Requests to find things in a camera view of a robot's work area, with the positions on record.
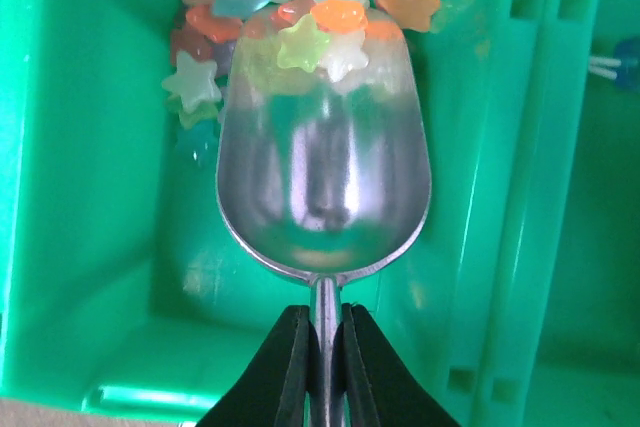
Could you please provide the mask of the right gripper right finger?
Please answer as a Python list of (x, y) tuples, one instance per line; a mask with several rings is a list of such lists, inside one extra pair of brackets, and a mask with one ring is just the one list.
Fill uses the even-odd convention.
[(353, 426), (456, 426), (416, 381), (362, 305), (342, 305), (344, 378)]

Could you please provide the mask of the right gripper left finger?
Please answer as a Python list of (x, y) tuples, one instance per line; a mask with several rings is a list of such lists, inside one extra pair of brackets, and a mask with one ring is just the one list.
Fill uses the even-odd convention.
[(231, 389), (197, 422), (200, 427), (304, 424), (310, 308), (288, 306)]

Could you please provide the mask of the metal scoop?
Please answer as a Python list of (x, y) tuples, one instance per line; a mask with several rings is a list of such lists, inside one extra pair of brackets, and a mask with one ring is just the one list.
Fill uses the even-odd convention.
[(366, 67), (333, 81), (276, 63), (283, 39), (257, 14), (233, 56), (217, 162), (217, 199), (237, 242), (311, 292), (313, 426), (345, 422), (339, 378), (340, 292), (403, 255), (431, 197), (421, 104), (405, 37), (369, 9), (331, 55)]

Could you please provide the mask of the green bin with lollipop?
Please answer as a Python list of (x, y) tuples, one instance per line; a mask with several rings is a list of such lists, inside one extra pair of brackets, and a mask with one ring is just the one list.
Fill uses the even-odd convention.
[(639, 0), (599, 0), (527, 426), (639, 422)]

